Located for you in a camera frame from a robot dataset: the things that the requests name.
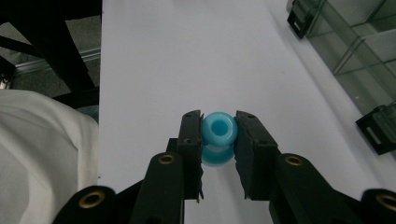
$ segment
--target white table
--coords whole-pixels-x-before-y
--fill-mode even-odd
[[[286,23],[286,0],[104,1],[99,184],[141,180],[177,137],[183,114],[256,115],[282,152],[302,155],[359,199],[396,191],[396,161],[375,155],[361,114],[309,43]],[[205,199],[185,223],[268,223],[268,203],[245,201],[230,161],[204,166]]]

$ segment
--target white cloth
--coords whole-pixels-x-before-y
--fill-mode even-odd
[[[95,185],[98,128],[46,96],[0,90],[0,223],[51,223]]]

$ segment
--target hole in blue object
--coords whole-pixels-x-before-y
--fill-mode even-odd
[[[228,131],[228,125],[226,122],[223,120],[216,120],[212,124],[212,132],[215,135],[222,136],[227,133]]]

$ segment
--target blue object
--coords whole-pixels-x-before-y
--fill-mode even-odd
[[[220,166],[233,157],[233,142],[238,127],[230,115],[215,112],[208,115],[202,125],[204,148],[202,160],[208,166]]]

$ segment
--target floor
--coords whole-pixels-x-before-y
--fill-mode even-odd
[[[101,46],[101,21],[99,16],[89,17],[82,20],[67,21],[70,34],[80,52],[90,49],[98,49]],[[0,25],[0,35],[29,43],[11,24]],[[0,48],[0,55],[9,62],[21,67],[26,64],[37,64],[40,58],[22,54],[10,49]],[[91,79],[95,86],[100,83],[100,57],[85,60]],[[39,71],[17,73],[8,87],[13,90],[36,91],[54,97],[69,93],[70,90],[47,66],[41,66]]]

